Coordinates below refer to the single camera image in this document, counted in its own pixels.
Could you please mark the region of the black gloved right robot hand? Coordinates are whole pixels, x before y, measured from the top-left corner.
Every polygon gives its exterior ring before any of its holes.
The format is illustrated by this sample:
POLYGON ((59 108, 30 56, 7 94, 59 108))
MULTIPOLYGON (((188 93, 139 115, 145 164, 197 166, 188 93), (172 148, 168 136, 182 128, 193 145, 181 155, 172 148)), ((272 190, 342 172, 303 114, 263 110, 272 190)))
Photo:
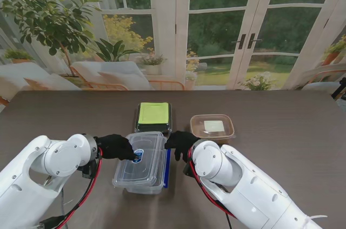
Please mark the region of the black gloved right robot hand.
POLYGON ((164 148, 174 149, 174 156, 176 161, 182 159, 184 162, 188 161, 188 151, 200 138, 194 136, 192 133, 176 131, 170 134, 164 148))

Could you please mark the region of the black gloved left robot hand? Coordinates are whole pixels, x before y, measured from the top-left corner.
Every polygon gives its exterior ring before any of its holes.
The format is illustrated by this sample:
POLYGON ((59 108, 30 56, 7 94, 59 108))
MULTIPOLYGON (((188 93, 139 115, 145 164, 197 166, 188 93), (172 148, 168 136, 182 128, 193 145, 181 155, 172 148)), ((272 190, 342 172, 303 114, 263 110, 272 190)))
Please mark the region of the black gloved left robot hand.
POLYGON ((136 155, 129 140, 118 134, 94 137, 105 159, 134 160, 136 155))

